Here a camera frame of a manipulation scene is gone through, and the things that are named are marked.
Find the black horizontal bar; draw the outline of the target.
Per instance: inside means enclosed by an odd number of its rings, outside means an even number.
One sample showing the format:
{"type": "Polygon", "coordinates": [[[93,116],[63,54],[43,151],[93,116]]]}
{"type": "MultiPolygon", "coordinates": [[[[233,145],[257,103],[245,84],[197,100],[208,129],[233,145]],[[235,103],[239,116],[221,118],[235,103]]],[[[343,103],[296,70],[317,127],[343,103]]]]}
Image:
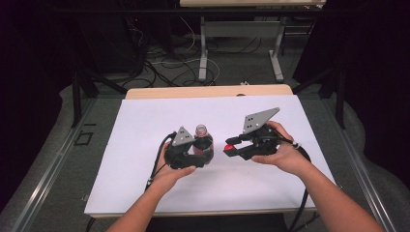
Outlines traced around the black horizontal bar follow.
{"type": "Polygon", "coordinates": [[[83,10],[83,9],[58,9],[51,8],[60,14],[85,14],[85,15],[320,15],[322,10],[303,10],[303,9],[176,9],[176,10],[83,10]]]}

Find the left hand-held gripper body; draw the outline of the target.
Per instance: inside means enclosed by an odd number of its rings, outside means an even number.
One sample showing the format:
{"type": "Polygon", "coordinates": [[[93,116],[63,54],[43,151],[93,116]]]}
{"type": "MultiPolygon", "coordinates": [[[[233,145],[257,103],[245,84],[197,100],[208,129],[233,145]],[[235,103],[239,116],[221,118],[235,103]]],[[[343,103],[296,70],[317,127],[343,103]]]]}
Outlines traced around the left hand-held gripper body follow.
{"type": "Polygon", "coordinates": [[[180,127],[165,149],[165,163],[173,169],[196,166],[194,155],[189,154],[193,142],[194,137],[184,127],[180,127]]]}

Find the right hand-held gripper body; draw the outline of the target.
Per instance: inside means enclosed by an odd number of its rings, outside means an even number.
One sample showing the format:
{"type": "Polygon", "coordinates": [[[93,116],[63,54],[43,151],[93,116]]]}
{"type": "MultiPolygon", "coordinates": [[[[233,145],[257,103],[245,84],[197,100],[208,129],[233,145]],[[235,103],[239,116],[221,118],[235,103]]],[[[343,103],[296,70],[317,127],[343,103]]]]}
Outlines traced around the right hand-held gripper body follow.
{"type": "Polygon", "coordinates": [[[271,155],[277,151],[278,134],[267,122],[279,112],[278,107],[247,115],[243,133],[253,137],[251,145],[257,148],[259,155],[271,155]]]}

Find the white table mat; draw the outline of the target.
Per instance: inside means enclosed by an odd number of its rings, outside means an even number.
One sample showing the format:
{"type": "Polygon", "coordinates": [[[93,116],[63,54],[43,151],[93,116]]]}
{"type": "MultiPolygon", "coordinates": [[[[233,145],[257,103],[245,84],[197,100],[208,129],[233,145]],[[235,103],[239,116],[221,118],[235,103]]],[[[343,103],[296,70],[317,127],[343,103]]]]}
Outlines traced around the white table mat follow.
{"type": "Polygon", "coordinates": [[[85,207],[96,217],[122,215],[144,192],[161,141],[197,125],[214,138],[211,162],[178,181],[159,203],[158,216],[215,215],[295,210],[305,186],[272,165],[228,157],[225,141],[240,134],[246,116],[278,108],[281,123],[325,175],[331,173],[307,115],[294,95],[124,100],[85,207]]]}

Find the aluminium floor rail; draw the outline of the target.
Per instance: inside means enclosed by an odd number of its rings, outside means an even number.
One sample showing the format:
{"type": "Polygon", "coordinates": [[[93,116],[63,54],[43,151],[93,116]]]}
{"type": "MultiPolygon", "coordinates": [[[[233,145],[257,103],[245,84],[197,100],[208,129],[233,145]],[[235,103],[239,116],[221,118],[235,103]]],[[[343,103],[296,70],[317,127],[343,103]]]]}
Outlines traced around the aluminium floor rail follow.
{"type": "Polygon", "coordinates": [[[347,159],[349,160],[350,166],[352,167],[355,177],[358,180],[358,183],[366,198],[367,204],[371,209],[374,217],[384,227],[386,232],[396,232],[395,226],[389,214],[387,213],[377,190],[375,189],[372,181],[369,178],[365,164],[360,158],[357,150],[354,148],[353,143],[348,137],[346,130],[344,130],[339,125],[339,122],[336,119],[336,112],[333,108],[332,102],[325,99],[322,101],[322,103],[347,151],[347,159]]]}
{"type": "Polygon", "coordinates": [[[89,119],[96,104],[87,100],[82,118],[72,127],[71,109],[60,112],[41,151],[9,202],[12,215],[4,232],[86,232],[84,214],[98,168],[92,138],[96,125],[89,119]]]}

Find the person's left hand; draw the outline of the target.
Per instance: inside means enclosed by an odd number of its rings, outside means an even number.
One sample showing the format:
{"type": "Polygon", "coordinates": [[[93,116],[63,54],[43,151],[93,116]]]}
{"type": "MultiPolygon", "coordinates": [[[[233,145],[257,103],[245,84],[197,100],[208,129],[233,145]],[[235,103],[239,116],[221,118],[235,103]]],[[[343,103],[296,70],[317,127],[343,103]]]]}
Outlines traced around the person's left hand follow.
{"type": "Polygon", "coordinates": [[[169,143],[166,142],[161,148],[160,156],[155,164],[154,176],[152,184],[148,187],[149,191],[154,191],[159,194],[166,194],[175,184],[183,177],[193,173],[195,166],[189,166],[182,169],[173,169],[165,163],[164,154],[169,143]]]}

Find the white desk with metal legs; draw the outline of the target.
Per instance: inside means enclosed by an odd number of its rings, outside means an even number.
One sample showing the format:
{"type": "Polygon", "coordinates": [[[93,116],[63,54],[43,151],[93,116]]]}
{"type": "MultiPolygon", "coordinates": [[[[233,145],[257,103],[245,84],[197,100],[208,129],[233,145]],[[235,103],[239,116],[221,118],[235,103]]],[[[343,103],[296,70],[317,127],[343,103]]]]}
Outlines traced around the white desk with metal legs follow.
{"type": "MultiPolygon", "coordinates": [[[[180,0],[180,6],[189,10],[320,10],[327,0],[180,0]]],[[[208,38],[273,38],[274,47],[269,51],[274,79],[284,81],[278,53],[284,36],[287,16],[277,16],[275,20],[219,19],[211,21],[208,16],[200,17],[201,56],[198,79],[207,77],[208,38]]]]}

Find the black metal stand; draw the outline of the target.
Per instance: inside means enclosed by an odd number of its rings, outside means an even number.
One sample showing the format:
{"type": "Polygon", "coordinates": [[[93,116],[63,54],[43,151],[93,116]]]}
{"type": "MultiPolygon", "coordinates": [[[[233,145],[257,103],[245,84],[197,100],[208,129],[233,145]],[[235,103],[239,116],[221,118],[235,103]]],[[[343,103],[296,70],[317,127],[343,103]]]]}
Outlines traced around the black metal stand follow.
{"type": "Polygon", "coordinates": [[[341,65],[331,65],[318,75],[309,78],[306,82],[298,84],[292,89],[294,94],[299,94],[310,85],[322,81],[318,95],[320,99],[329,99],[332,94],[336,94],[335,118],[338,125],[344,130],[344,98],[345,98],[345,81],[347,76],[347,67],[341,65]]]}
{"type": "Polygon", "coordinates": [[[94,81],[125,95],[128,90],[107,79],[102,74],[92,71],[88,68],[77,68],[72,72],[72,90],[73,90],[73,124],[75,128],[82,118],[81,93],[84,93],[88,98],[95,99],[99,95],[94,81]]]}

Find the person's right hand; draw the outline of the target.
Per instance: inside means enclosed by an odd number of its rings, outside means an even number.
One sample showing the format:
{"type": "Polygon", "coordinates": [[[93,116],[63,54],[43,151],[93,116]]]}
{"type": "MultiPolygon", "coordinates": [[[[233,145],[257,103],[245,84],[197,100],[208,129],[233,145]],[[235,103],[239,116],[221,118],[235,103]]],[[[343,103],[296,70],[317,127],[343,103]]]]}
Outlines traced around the person's right hand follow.
{"type": "Polygon", "coordinates": [[[271,164],[280,170],[296,175],[300,178],[313,170],[313,165],[303,155],[287,142],[279,145],[278,151],[269,156],[253,156],[252,161],[262,164],[271,164]]]}

